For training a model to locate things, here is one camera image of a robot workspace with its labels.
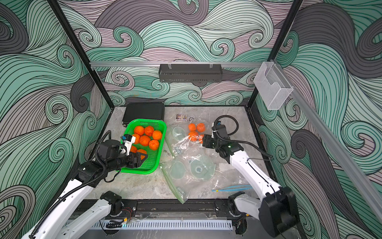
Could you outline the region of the orange fruit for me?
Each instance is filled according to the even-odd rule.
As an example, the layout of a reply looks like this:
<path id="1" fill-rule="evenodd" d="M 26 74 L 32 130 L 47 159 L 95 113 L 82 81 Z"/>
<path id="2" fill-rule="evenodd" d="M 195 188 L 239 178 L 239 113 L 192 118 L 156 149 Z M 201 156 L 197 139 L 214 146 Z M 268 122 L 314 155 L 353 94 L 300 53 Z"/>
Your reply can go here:
<path id="1" fill-rule="evenodd" d="M 142 146 L 148 146 L 150 141 L 151 141 L 150 137 L 146 135 L 142 135 L 139 139 L 139 144 L 141 144 Z"/>
<path id="2" fill-rule="evenodd" d="M 132 143 L 133 144 L 139 144 L 139 140 L 140 140 L 141 136 L 139 134 L 136 134 L 136 133 L 134 133 L 132 136 L 133 136 Z"/>
<path id="3" fill-rule="evenodd" d="M 149 148 L 151 150 L 156 151 L 156 150 L 158 150 L 159 146 L 160 146 L 160 142 L 158 140 L 153 139 L 153 140 L 149 141 Z"/>
<path id="4" fill-rule="evenodd" d="M 149 125 L 149 126 L 145 127 L 144 134 L 148 137 L 151 137 L 153 135 L 154 131 L 155 131 L 154 127 Z"/>
<path id="5" fill-rule="evenodd" d="M 145 159 L 146 156 L 147 156 L 147 151 L 144 150 L 144 149 L 138 149 L 138 150 L 137 150 L 137 153 L 140 154 L 140 158 L 141 158 L 141 160 Z"/>
<path id="6" fill-rule="evenodd" d="M 131 148 L 130 148 L 130 152 L 136 153 L 137 152 L 137 148 L 134 145 L 132 145 Z"/>
<path id="7" fill-rule="evenodd" d="M 152 133 L 152 138 L 153 138 L 154 140 L 161 140 L 161 139 L 162 139 L 162 136 L 163 136 L 163 134 L 162 134 L 162 132 L 161 132 L 160 130 L 155 130 L 155 131 L 153 131 L 153 133 Z"/>

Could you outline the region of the orange fruit taken out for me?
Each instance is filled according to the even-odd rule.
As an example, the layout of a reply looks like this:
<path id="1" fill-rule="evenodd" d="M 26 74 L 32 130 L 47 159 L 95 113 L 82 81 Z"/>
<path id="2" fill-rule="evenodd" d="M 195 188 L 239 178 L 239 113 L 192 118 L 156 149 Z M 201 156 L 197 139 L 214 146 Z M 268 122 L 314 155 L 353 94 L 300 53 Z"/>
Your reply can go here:
<path id="1" fill-rule="evenodd" d="M 138 125 L 134 128 L 134 134 L 137 134 L 139 136 L 142 136 L 145 134 L 145 127 Z"/>

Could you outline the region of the green-zip bag of oranges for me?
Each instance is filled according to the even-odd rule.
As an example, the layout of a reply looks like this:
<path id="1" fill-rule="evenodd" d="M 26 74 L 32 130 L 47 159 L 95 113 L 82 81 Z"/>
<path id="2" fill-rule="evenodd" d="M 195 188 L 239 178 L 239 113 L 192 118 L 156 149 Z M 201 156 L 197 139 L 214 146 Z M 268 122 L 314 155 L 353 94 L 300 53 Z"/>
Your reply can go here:
<path id="1" fill-rule="evenodd" d="M 216 153 L 189 150 L 159 165 L 165 180 L 181 204 L 190 198 L 213 198 L 208 185 L 214 177 L 242 177 L 239 172 Z"/>

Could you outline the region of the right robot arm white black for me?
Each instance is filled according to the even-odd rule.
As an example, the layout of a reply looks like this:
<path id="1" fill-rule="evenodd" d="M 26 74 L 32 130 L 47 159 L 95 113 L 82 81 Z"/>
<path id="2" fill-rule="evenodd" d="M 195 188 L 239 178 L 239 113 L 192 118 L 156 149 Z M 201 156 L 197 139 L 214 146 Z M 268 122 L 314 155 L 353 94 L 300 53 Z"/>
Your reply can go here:
<path id="1" fill-rule="evenodd" d="M 273 238 L 296 226 L 300 219 L 295 193 L 272 180 L 243 148 L 246 141 L 233 140 L 219 116 L 212 125 L 212 134 L 203 136 L 203 147 L 214 149 L 249 182 L 256 198 L 240 191 L 229 197 L 234 215 L 248 214 L 260 221 L 263 229 Z"/>

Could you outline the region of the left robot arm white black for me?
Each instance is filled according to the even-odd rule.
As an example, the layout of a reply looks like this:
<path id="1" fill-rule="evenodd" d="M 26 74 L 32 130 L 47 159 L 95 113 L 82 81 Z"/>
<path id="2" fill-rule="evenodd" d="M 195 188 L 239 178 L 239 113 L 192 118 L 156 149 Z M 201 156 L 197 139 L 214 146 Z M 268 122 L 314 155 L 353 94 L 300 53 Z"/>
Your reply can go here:
<path id="1" fill-rule="evenodd" d="M 109 172 L 123 168 L 138 168 L 148 158 L 147 153 L 133 150 L 136 137 L 124 134 L 121 141 L 101 138 L 95 150 L 95 159 L 81 164 L 73 179 L 56 202 L 28 231 L 24 239 L 78 239 L 96 222 L 122 213 L 123 202 L 119 195 L 107 191 L 79 217 L 68 222 L 82 201 L 108 176 Z"/>

